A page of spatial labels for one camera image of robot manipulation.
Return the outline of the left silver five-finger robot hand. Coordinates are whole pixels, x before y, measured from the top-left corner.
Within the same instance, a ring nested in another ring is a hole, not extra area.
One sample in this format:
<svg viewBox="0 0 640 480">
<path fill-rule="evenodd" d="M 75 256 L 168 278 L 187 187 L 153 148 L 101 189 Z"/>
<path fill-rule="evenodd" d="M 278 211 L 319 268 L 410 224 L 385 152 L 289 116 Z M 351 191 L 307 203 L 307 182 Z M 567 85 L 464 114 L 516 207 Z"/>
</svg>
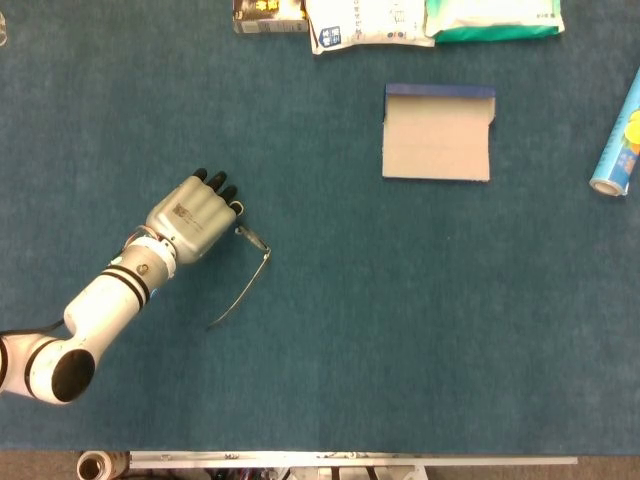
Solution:
<svg viewBox="0 0 640 480">
<path fill-rule="evenodd" d="M 150 211 L 144 223 L 173 246 L 179 265 L 197 262 L 244 213 L 227 174 L 207 175 L 206 169 L 197 169 Z"/>
</svg>

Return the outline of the thin metal-frame eyeglasses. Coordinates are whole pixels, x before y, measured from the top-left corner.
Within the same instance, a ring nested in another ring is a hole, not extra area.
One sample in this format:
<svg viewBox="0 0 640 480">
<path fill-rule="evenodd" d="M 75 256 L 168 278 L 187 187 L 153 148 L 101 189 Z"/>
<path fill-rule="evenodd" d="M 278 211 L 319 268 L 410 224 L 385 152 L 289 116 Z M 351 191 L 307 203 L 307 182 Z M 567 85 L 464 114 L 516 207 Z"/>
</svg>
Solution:
<svg viewBox="0 0 640 480">
<path fill-rule="evenodd" d="M 261 263 L 256 268 L 255 272 L 252 274 L 251 278 L 248 280 L 248 282 L 246 283 L 244 288 L 240 291 L 240 293 L 237 295 L 237 297 L 234 299 L 234 301 L 227 307 L 227 309 L 218 318 L 216 318 L 207 326 L 206 328 L 207 331 L 212 330 L 217 325 L 219 325 L 224 320 L 226 320 L 232 314 L 232 312 L 239 306 L 241 301 L 246 297 L 250 289 L 253 287 L 253 285 L 256 283 L 256 281 L 264 271 L 266 265 L 268 264 L 272 256 L 271 247 L 262 238 L 260 238 L 255 231 L 253 231 L 246 225 L 238 225 L 235 228 L 234 233 L 236 235 L 243 237 L 245 240 L 247 240 L 251 245 L 253 245 L 256 249 L 258 249 L 261 252 L 262 254 Z"/>
</svg>

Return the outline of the blue felt table cloth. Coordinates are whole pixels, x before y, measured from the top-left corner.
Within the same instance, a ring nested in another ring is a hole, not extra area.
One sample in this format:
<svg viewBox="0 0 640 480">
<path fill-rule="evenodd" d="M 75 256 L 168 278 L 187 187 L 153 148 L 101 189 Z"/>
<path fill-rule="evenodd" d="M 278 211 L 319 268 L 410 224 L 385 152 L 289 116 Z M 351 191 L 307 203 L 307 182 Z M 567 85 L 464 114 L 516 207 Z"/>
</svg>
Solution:
<svg viewBox="0 0 640 480">
<path fill-rule="evenodd" d="M 196 169 L 228 234 L 67 406 L 0 395 L 0 450 L 640 455 L 640 166 L 589 178 L 637 69 L 640 0 L 559 36 L 314 55 L 231 0 L 0 0 L 0 330 L 36 328 Z M 496 91 L 490 180 L 382 176 L 389 83 Z"/>
</svg>

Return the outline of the small black carton box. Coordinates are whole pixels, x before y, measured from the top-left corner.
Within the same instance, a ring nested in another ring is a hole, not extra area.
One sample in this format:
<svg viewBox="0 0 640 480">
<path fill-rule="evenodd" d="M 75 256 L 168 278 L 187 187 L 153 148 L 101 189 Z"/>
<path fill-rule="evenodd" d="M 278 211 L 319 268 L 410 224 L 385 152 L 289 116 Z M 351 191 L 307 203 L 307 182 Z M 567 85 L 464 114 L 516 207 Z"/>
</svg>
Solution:
<svg viewBox="0 0 640 480">
<path fill-rule="evenodd" d="M 232 23 L 238 34 L 304 33 L 304 0 L 232 0 Z"/>
</svg>

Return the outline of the open cardboard box, blue outside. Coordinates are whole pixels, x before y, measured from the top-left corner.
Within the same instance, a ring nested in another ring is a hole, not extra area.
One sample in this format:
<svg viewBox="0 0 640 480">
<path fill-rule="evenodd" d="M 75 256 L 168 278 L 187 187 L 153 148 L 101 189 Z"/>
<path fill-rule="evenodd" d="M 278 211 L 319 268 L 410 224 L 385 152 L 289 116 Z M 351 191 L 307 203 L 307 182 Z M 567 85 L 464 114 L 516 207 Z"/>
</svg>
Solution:
<svg viewBox="0 0 640 480">
<path fill-rule="evenodd" d="M 384 91 L 382 176 L 490 180 L 490 86 L 389 83 Z"/>
</svg>

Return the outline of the brown tape roll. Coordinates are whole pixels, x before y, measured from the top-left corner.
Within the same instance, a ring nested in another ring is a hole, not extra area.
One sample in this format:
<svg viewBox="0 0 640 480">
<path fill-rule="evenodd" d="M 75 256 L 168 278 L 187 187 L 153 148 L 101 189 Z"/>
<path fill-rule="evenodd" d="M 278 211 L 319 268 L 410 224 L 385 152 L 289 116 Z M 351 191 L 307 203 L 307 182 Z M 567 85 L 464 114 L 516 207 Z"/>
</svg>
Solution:
<svg viewBox="0 0 640 480">
<path fill-rule="evenodd" d="M 77 461 L 76 474 L 79 480 L 116 480 L 128 468 L 128 453 L 85 451 Z"/>
</svg>

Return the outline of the white plastic wipes pack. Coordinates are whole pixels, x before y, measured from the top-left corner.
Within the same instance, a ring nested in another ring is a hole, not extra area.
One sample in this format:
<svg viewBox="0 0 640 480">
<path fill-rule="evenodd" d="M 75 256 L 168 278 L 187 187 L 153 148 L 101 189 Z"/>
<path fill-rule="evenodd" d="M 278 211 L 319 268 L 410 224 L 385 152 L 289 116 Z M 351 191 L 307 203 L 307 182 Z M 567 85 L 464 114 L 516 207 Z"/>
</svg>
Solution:
<svg viewBox="0 0 640 480">
<path fill-rule="evenodd" d="M 358 45 L 430 48 L 425 0 L 304 0 L 315 55 Z"/>
</svg>

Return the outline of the green wet wipes pack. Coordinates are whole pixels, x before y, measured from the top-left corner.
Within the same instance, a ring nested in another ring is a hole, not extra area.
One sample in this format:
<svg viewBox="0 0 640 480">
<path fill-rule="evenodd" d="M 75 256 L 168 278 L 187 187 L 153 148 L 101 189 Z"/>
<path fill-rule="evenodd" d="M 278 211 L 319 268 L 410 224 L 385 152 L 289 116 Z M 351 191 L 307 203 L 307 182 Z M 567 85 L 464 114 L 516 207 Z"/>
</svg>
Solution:
<svg viewBox="0 0 640 480">
<path fill-rule="evenodd" d="M 425 0 L 425 33 L 437 43 L 537 39 L 565 30 L 561 0 Z"/>
</svg>

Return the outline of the blue cling film roll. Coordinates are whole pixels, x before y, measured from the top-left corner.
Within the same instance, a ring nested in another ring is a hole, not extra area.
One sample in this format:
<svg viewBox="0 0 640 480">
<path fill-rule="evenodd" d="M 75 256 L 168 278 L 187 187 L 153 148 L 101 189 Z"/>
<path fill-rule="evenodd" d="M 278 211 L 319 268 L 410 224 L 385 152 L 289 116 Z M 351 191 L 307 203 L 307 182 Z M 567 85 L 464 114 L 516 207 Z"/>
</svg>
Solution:
<svg viewBox="0 0 640 480">
<path fill-rule="evenodd" d="M 640 158 L 640 67 L 626 94 L 589 185 L 601 194 L 626 196 Z"/>
</svg>

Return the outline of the aluminium table edge rail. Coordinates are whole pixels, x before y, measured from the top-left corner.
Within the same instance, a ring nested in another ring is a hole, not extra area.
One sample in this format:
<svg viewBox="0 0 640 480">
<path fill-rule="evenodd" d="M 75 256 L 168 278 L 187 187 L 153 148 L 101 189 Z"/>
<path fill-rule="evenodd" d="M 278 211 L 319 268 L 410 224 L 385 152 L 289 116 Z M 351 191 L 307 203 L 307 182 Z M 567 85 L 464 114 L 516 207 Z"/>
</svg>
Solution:
<svg viewBox="0 0 640 480">
<path fill-rule="evenodd" d="M 137 469 L 268 467 L 478 467 L 576 465 L 575 456 L 430 456 L 379 452 L 132 451 Z"/>
</svg>

